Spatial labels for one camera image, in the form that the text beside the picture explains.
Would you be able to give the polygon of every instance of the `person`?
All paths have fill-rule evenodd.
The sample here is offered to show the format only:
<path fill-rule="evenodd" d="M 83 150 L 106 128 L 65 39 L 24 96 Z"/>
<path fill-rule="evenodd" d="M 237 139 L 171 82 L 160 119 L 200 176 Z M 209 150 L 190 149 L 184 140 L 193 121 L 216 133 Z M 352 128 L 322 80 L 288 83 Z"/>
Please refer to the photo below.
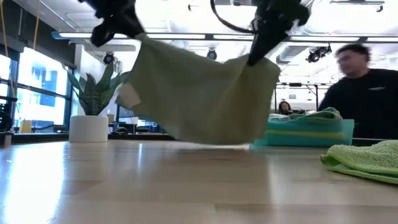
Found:
<path fill-rule="evenodd" d="M 292 107 L 286 101 L 281 101 L 278 107 L 278 114 L 290 115 L 292 114 Z"/>
<path fill-rule="evenodd" d="M 354 137 L 398 139 L 398 72 L 369 68 L 369 49 L 361 44 L 348 44 L 336 56 L 345 77 L 329 88 L 318 110 L 333 107 L 354 119 Z"/>

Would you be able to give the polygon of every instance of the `light green cloth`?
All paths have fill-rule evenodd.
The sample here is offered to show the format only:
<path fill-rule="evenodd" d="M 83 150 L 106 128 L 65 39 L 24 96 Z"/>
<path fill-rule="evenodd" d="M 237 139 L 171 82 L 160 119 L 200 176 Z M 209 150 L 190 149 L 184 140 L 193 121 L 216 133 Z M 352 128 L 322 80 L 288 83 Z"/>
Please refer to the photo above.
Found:
<path fill-rule="evenodd" d="M 332 146 L 320 157 L 326 169 L 390 184 L 398 184 L 398 141 L 369 147 Z"/>
<path fill-rule="evenodd" d="M 322 111 L 318 111 L 312 114 L 291 114 L 280 118 L 270 118 L 272 120 L 279 121 L 303 121 L 305 123 L 335 123 L 340 122 L 343 118 L 340 116 L 340 112 L 334 108 L 326 108 Z"/>
<path fill-rule="evenodd" d="M 138 58 L 118 102 L 154 120 L 176 139 L 242 144 L 266 128 L 279 67 L 248 55 L 219 63 L 139 35 Z"/>

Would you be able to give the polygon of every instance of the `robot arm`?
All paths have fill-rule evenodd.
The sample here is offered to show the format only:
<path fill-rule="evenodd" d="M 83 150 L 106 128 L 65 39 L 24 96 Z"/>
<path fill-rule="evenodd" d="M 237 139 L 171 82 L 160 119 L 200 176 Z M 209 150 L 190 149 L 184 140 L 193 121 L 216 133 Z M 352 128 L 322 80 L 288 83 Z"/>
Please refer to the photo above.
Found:
<path fill-rule="evenodd" d="M 97 47 L 110 41 L 115 33 L 134 38 L 144 32 L 136 16 L 136 0 L 79 1 L 90 5 L 96 11 L 95 16 L 98 19 L 104 19 L 102 24 L 94 28 L 91 36 L 91 42 Z M 236 27 L 222 19 L 216 11 L 215 0 L 210 0 L 210 5 L 221 23 L 232 30 L 254 35 L 248 60 L 248 65 L 254 66 L 287 37 L 286 32 L 291 30 L 294 21 L 298 20 L 298 25 L 302 26 L 308 21 L 310 13 L 300 4 L 301 0 L 233 0 L 234 5 L 248 4 L 248 2 L 257 6 L 251 30 Z"/>

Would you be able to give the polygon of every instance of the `desk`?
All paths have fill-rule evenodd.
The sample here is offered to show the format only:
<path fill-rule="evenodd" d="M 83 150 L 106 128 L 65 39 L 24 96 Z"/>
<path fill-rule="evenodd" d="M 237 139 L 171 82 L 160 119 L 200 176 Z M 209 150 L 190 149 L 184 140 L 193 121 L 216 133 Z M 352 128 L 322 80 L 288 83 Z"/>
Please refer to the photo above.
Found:
<path fill-rule="evenodd" d="M 11 146 L 0 151 L 0 223 L 397 223 L 396 186 L 329 172 L 324 153 L 177 141 Z"/>

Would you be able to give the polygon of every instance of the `snake plant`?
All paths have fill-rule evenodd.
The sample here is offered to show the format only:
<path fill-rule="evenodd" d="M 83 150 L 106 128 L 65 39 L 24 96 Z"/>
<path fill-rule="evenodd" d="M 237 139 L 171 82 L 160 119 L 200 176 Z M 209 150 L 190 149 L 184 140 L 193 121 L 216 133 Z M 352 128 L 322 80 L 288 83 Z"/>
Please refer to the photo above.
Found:
<path fill-rule="evenodd" d="M 85 114 L 97 116 L 109 104 L 116 88 L 122 83 L 128 73 L 118 74 L 116 77 L 111 78 L 113 75 L 113 64 L 111 64 L 105 68 L 103 76 L 98 83 L 89 73 L 87 73 L 87 80 L 80 77 L 78 81 L 73 74 L 68 72 L 68 79 Z"/>

